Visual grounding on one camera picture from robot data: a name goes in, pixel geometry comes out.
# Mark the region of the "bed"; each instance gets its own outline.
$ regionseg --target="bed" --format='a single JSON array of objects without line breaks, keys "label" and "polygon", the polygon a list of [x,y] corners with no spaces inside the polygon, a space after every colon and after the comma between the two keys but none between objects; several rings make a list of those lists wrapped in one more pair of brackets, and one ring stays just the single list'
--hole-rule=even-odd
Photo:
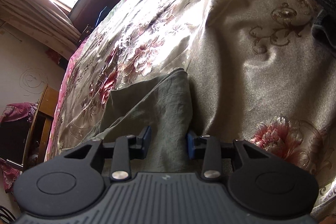
[{"label": "bed", "polygon": [[121,0],[69,61],[46,160],[99,122],[111,90],[184,68],[196,133],[247,139],[315,175],[335,210],[336,62],[312,0]]}]

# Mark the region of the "bedspread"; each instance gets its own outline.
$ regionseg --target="bedspread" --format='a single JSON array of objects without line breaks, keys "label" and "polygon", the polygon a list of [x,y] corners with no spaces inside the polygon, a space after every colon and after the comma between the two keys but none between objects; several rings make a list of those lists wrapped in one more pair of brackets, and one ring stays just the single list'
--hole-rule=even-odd
[{"label": "bedspread", "polygon": [[87,135],[112,89],[182,67],[198,134],[250,140],[314,174],[312,215],[336,213],[336,61],[311,39],[319,10],[312,0],[122,0],[70,60],[47,159]]}]

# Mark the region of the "satin bedspread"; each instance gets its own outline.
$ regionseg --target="satin bedspread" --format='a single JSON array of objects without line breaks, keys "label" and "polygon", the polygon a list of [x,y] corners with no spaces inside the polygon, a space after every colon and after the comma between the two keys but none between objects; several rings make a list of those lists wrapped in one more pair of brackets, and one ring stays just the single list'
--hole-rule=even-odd
[{"label": "satin bedspread", "polygon": [[70,60],[46,158],[77,145],[112,89],[182,67],[192,128],[247,139],[314,174],[336,214],[336,61],[311,39],[312,0],[122,0]]}]

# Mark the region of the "green cloth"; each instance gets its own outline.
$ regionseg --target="green cloth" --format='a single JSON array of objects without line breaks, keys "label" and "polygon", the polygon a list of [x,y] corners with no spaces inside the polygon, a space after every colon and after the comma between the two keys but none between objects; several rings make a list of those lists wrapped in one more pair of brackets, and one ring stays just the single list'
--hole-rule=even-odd
[{"label": "green cloth", "polygon": [[132,160],[137,171],[197,171],[197,162],[189,161],[185,135],[193,116],[188,75],[176,69],[168,75],[112,90],[103,117],[83,139],[114,142],[128,134],[138,135],[152,127],[152,142],[145,160]]}]

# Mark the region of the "silver screw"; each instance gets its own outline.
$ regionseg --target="silver screw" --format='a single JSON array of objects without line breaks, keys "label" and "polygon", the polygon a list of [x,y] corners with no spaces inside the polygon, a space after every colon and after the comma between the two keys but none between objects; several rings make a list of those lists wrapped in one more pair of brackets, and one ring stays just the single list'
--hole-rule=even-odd
[{"label": "silver screw", "polygon": [[118,179],[118,180],[126,179],[128,178],[128,176],[129,175],[126,171],[116,171],[112,173],[112,178]]},{"label": "silver screw", "polygon": [[215,170],[207,170],[203,174],[207,179],[216,179],[220,177],[221,173]]}]

